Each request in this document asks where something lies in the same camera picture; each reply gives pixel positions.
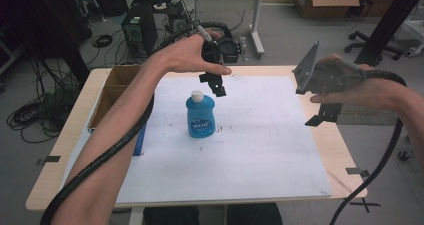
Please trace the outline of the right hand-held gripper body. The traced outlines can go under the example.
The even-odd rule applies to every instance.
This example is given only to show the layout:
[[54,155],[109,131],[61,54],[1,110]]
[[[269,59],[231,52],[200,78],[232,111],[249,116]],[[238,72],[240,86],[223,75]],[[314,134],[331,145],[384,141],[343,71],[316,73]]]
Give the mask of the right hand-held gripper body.
[[342,57],[317,62],[316,56],[320,42],[315,41],[293,70],[296,93],[328,94],[343,91],[349,84],[361,80],[364,71],[354,62]]

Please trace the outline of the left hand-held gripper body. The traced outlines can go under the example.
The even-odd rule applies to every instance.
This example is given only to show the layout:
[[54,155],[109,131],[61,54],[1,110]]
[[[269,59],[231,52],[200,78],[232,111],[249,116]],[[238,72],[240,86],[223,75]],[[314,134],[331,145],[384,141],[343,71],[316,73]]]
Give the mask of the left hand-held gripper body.
[[221,75],[224,72],[224,67],[220,63],[218,45],[215,42],[205,41],[203,43],[201,57],[206,72],[211,72],[216,75]]

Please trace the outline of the blue bottle with white cap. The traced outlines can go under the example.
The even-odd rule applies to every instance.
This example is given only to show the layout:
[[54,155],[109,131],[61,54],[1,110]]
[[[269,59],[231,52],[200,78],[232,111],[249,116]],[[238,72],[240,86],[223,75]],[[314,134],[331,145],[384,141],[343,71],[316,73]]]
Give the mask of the blue bottle with white cap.
[[214,100],[199,90],[186,101],[187,126],[193,138],[206,138],[215,132]]

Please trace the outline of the person's left hand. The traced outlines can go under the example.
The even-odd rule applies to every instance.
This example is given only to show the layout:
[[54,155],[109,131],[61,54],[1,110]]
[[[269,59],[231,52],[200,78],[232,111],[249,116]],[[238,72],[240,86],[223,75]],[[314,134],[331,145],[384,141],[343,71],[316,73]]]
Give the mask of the person's left hand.
[[216,75],[230,75],[232,73],[230,68],[207,62],[202,58],[202,46],[205,41],[205,37],[201,34],[184,38],[156,52],[146,64],[157,67],[163,74],[167,72],[209,72]]

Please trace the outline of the person's right hand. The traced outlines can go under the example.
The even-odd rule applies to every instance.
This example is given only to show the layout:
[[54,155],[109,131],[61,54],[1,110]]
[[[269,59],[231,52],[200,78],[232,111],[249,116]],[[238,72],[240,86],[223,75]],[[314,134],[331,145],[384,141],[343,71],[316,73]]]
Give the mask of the person's right hand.
[[371,78],[356,82],[338,93],[317,94],[310,98],[312,103],[342,103],[373,109],[395,110],[405,86],[387,79]]

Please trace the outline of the black round device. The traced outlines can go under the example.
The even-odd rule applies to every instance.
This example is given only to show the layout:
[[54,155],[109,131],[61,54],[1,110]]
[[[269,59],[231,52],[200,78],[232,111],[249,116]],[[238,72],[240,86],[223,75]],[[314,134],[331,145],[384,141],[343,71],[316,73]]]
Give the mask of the black round device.
[[225,63],[236,63],[238,61],[238,45],[231,38],[220,38],[218,40],[218,50]]

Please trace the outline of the light wooden table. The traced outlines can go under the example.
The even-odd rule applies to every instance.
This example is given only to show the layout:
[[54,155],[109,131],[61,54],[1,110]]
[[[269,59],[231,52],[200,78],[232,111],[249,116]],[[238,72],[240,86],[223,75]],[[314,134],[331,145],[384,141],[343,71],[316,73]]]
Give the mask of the light wooden table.
[[[45,210],[60,190],[60,182],[66,177],[66,167],[72,164],[71,152],[77,147],[77,140],[86,132],[84,122],[91,114],[110,73],[109,68],[98,68],[90,73],[52,151],[45,158],[45,165],[26,200],[27,209]],[[355,166],[347,145],[334,124],[323,123],[311,132],[329,179],[332,197],[342,200],[362,183],[358,174],[347,172]]]

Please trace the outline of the black office chair base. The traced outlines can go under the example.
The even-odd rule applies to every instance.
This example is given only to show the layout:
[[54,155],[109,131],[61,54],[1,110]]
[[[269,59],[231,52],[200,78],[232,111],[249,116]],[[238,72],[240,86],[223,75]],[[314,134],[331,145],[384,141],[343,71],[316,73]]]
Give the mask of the black office chair base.
[[344,48],[345,53],[350,53],[354,48],[361,48],[357,57],[360,63],[379,63],[382,60],[382,52],[393,53],[392,59],[397,61],[404,54],[400,48],[389,45],[386,41],[378,41],[374,35],[367,36],[360,31],[348,35],[349,44]]

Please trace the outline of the white sheet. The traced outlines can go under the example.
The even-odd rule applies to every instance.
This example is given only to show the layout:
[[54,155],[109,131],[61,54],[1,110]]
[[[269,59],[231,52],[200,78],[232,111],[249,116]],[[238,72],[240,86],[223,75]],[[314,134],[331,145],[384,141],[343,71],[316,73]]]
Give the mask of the white sheet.
[[288,76],[232,75],[216,99],[215,132],[188,133],[197,77],[165,77],[155,92],[143,153],[132,159],[120,204],[327,198],[332,189]]

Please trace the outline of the black computer tower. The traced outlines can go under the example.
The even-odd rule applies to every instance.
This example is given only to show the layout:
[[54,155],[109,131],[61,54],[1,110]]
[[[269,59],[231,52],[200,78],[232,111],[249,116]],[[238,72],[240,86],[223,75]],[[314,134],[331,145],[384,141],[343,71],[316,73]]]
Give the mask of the black computer tower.
[[153,52],[158,33],[150,4],[133,5],[121,27],[132,59],[147,59]]

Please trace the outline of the blue flat object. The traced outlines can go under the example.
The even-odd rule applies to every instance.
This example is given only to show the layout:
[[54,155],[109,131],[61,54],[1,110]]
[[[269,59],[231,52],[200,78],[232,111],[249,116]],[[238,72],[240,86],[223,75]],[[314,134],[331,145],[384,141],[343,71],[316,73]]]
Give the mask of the blue flat object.
[[143,125],[137,136],[137,140],[136,140],[134,151],[133,151],[134,156],[140,156],[142,154],[145,132],[146,132],[146,125]]

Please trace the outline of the open cardboard box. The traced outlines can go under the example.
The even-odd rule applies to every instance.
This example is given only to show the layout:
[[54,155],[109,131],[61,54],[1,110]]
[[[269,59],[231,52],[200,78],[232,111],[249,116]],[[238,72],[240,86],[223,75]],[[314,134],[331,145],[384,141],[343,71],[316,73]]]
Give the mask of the open cardboard box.
[[111,69],[94,69],[90,73],[62,130],[65,138],[59,139],[69,152],[61,185],[64,185],[87,139],[139,69],[139,65],[117,65]]

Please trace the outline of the dark cabinet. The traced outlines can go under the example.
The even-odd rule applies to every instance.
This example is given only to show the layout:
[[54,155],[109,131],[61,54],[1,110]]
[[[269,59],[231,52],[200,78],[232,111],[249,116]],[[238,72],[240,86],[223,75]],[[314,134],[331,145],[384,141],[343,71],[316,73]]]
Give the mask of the dark cabinet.
[[79,47],[91,36],[75,0],[0,0],[0,18],[36,57],[62,58],[84,84],[90,73]]

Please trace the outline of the black metal post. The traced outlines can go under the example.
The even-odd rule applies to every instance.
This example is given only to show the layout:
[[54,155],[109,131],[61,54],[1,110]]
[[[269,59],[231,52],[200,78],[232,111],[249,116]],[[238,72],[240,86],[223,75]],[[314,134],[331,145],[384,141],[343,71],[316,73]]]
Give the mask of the black metal post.
[[[378,41],[386,41],[388,43],[419,1],[420,0],[393,0],[371,35],[374,35]],[[368,64],[358,62],[357,58],[355,62],[357,64]]]

